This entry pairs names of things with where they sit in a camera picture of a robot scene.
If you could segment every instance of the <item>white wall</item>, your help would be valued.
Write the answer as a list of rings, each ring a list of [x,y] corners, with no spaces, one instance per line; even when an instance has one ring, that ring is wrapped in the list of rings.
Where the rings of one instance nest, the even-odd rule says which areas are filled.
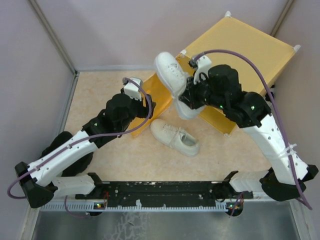
[[[37,2],[75,68],[82,71],[117,67],[109,65],[151,66],[158,53],[179,53],[226,11],[270,33],[287,0]]]
[[[275,99],[291,143],[308,164],[320,169],[320,1],[297,0],[278,39],[302,47],[276,83]],[[320,236],[320,176],[307,182],[306,197]]]
[[[1,1],[0,33],[0,238],[15,240],[27,201],[6,194],[14,166],[52,141],[73,76],[26,0]]]

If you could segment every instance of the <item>metal frame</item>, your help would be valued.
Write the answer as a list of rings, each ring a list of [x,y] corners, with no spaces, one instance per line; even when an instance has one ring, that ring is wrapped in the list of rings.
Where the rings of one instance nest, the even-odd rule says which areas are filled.
[[[51,27],[50,23],[48,22],[46,16],[44,15],[44,13],[41,10],[41,7],[37,3],[37,1],[36,0],[27,0],[27,1],[29,2],[31,8],[33,9],[35,15],[38,17],[40,23],[44,27],[44,30],[46,31],[48,37],[50,38],[52,44],[55,46],[55,48],[58,51],[59,55],[61,56],[62,60],[68,66],[69,70],[73,73],[73,76],[74,76],[74,79],[71,84],[70,92],[69,92],[69,97],[68,97],[68,100],[64,106],[64,113],[63,113],[61,120],[60,120],[60,127],[57,129],[56,134],[58,134],[61,131],[63,131],[63,129],[65,128],[66,121],[68,118],[68,113],[69,113],[69,110],[71,107],[72,99],[73,99],[76,85],[78,82],[79,73],[75,69],[74,64],[73,64],[69,54],[67,53],[63,44],[60,42],[57,34],[55,33],[55,31]],[[274,25],[274,27],[270,33],[271,36],[274,37],[277,34],[283,21],[285,20],[286,16],[288,15],[288,12],[292,9],[294,2],[295,2],[295,0],[288,0],[287,1],[286,5],[284,6],[284,8],[282,10],[281,15],[279,16],[276,24]],[[141,70],[149,70],[150,66],[137,66],[137,68],[139,68]],[[123,66],[116,66],[116,67],[112,66],[112,68],[110,67],[110,69],[97,69],[97,71],[102,71],[102,70],[104,70],[104,71],[107,71],[107,70],[109,70],[109,71],[110,70],[122,71],[122,70],[124,70],[124,68],[123,68]],[[256,199],[256,201],[265,201],[265,200],[267,200],[267,199],[264,199],[263,197],[261,199]],[[71,210],[74,210],[72,206],[74,206],[75,208],[78,208],[78,205],[83,206],[83,205],[93,204],[93,202],[88,203],[87,201],[76,201],[75,203],[76,203],[75,205],[72,205],[73,201],[68,203]],[[61,200],[59,202],[53,202],[52,204],[56,205],[57,209],[55,209],[55,207],[51,207],[51,208],[53,208],[54,211],[59,211],[62,208],[61,206],[62,206],[63,202]],[[43,211],[48,210],[47,208],[50,208],[50,206],[49,206],[50,203],[48,206],[47,205],[42,207],[41,209],[40,208],[33,209],[33,208],[30,208],[30,206],[27,207],[27,211],[26,211],[25,217],[24,217],[23,227],[21,228],[21,233],[20,233],[20,237],[19,237],[20,240],[31,240],[32,239],[39,212],[40,212],[40,210],[43,210]],[[315,231],[312,219],[311,219],[310,211],[306,207],[304,207],[301,203],[299,203],[298,201],[295,201],[295,200],[290,201],[290,205],[291,205],[292,215],[293,215],[294,221],[296,223],[296,227],[297,227],[298,234],[299,234],[300,238],[306,239],[306,240],[316,240],[317,239],[316,231]]]

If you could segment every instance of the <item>wooden table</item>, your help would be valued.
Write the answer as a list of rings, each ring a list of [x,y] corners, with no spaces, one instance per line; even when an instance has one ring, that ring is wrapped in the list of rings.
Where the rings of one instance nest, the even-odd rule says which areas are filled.
[[[142,80],[153,71],[106,71],[80,74],[65,130],[75,134],[97,116],[106,102],[123,87],[123,77]],[[199,139],[200,152],[187,157],[157,141],[148,126],[138,137],[117,138],[93,154],[85,173],[95,172],[103,181],[218,181],[231,171],[270,168],[255,142],[240,129],[226,137],[200,117],[182,120],[174,106],[160,117]]]

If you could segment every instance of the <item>robotic arm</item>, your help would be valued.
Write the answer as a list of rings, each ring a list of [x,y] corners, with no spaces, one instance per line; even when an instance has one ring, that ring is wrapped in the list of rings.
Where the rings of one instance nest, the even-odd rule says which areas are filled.
[[[201,56],[189,65],[196,71],[186,80],[186,88],[179,100],[190,109],[211,106],[223,111],[259,146],[271,163],[271,168],[260,172],[235,172],[230,185],[236,192],[265,192],[277,201],[298,198],[288,155],[291,154],[296,176],[302,191],[304,182],[318,173],[315,165],[304,163],[292,147],[287,149],[271,109],[264,98],[255,92],[242,91],[238,72],[228,65],[212,67],[208,57]]]
[[[137,85],[142,87],[143,82],[138,78],[131,77],[130,82],[124,78],[123,83],[125,86],[121,89],[121,93],[114,95],[106,103],[105,109],[101,110],[96,117],[86,123],[82,127],[82,130],[71,136],[69,140],[29,165],[20,162],[15,166],[18,177],[33,170],[32,173],[19,182],[32,208],[45,205],[53,197],[89,194],[99,182],[99,177],[95,173],[68,177],[58,175],[80,159],[87,157],[91,160],[94,151],[108,142],[121,137],[121,135],[117,134],[112,136],[97,136],[97,138],[92,138],[91,136],[122,133],[135,118],[148,117],[148,102],[146,100],[144,106],[143,98],[137,87]],[[147,94],[147,96],[150,99],[153,113],[156,103],[152,102],[150,95]],[[59,157],[48,161],[42,167],[37,167],[44,161],[57,155]]]

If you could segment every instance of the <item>white shoe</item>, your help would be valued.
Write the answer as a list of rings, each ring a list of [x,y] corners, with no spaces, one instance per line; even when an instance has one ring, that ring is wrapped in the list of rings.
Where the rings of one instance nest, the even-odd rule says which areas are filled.
[[[150,126],[152,135],[164,145],[177,149],[188,157],[194,157],[199,152],[199,141],[186,130],[167,124],[166,121],[155,119]]]
[[[170,91],[172,98],[178,98],[186,89],[187,77],[174,56],[169,52],[161,52],[154,60],[155,72],[162,84]]]
[[[190,75],[184,72],[174,56],[169,52],[161,52],[154,60],[156,74],[162,84],[170,91],[175,108],[184,120],[194,119],[205,106],[198,109],[191,109],[179,100],[179,96],[185,91],[187,77]]]

